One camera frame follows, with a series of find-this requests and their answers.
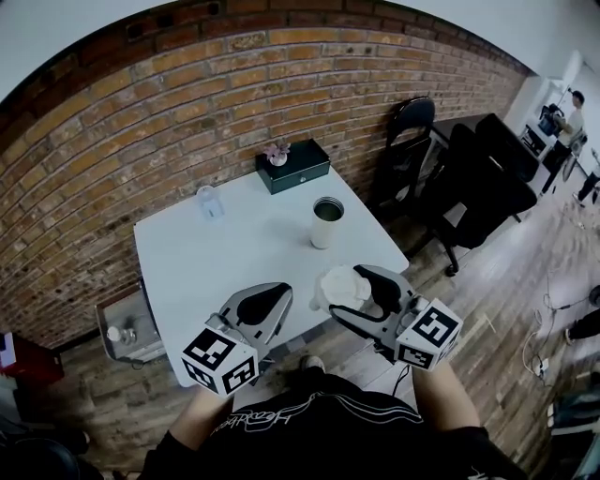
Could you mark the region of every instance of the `white shirt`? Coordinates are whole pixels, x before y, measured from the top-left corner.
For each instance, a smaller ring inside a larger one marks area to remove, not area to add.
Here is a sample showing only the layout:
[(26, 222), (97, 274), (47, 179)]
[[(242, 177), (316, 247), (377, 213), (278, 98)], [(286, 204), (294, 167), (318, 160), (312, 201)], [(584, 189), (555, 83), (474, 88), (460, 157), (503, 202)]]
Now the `white shirt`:
[(567, 133), (566, 130), (563, 130), (559, 135), (559, 142), (568, 147), (571, 144), (573, 137), (575, 137), (583, 128), (583, 113), (581, 113), (581, 109), (575, 109), (575, 111), (571, 113), (567, 124), (571, 126), (573, 133)]

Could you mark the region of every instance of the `wall outlet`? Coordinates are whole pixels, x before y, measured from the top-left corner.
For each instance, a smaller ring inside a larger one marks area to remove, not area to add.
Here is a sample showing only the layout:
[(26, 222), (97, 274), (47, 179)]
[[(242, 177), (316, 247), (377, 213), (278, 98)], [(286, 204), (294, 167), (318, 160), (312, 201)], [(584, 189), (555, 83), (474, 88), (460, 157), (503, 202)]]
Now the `wall outlet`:
[(548, 369), (550, 368), (550, 361), (545, 358), (544, 360), (542, 360), (542, 363), (539, 364), (535, 364), (533, 371), (535, 372), (535, 375), (538, 377), (541, 377), (542, 375), (546, 376), (548, 373)]

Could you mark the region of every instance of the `black box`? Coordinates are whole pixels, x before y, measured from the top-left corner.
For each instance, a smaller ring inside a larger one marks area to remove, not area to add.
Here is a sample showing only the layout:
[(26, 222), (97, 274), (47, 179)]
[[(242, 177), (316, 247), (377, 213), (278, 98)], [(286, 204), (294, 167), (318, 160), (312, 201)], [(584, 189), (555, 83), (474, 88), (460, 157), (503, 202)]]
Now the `black box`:
[(329, 173), (329, 156), (314, 140), (292, 143), (288, 161), (274, 166), (265, 154), (256, 156), (256, 171), (271, 192), (279, 193)]

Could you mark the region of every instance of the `black shirt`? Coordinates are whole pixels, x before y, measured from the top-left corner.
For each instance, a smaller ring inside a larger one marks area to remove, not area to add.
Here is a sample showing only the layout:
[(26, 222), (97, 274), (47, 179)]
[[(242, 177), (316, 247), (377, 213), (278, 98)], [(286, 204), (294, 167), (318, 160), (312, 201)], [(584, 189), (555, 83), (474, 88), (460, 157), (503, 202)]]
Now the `black shirt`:
[(148, 453), (141, 479), (329, 471), (394, 478), (527, 478), (484, 428), (437, 432), (395, 397), (363, 392), (333, 375), (319, 378), (230, 414), (198, 452), (167, 433)]

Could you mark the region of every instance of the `small plant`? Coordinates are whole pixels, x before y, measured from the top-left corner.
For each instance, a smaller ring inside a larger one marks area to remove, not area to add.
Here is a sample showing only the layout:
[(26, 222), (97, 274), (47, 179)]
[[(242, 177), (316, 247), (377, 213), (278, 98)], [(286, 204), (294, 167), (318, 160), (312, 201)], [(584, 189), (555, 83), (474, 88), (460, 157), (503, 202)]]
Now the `small plant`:
[(279, 145), (275, 145), (271, 143), (268, 145), (263, 151), (267, 160), (271, 162), (272, 165), (276, 167), (280, 167), (288, 161), (288, 154), (290, 153), (290, 144), (289, 143), (281, 143)]

